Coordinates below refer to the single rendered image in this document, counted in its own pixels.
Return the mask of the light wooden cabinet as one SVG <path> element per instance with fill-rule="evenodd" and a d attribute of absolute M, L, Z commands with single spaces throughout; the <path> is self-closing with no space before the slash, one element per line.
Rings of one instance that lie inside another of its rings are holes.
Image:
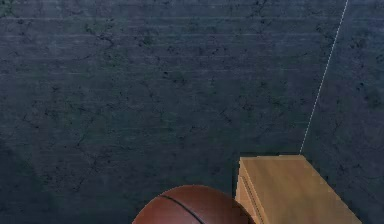
<path fill-rule="evenodd" d="M 363 224 L 302 155 L 242 157 L 235 199 L 255 224 Z"/>

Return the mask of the brown basketball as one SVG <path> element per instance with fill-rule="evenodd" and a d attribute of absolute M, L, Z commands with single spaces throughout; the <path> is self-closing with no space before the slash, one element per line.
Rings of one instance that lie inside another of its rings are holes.
<path fill-rule="evenodd" d="M 183 185 L 152 199 L 132 224 L 255 224 L 231 196 L 203 185 Z"/>

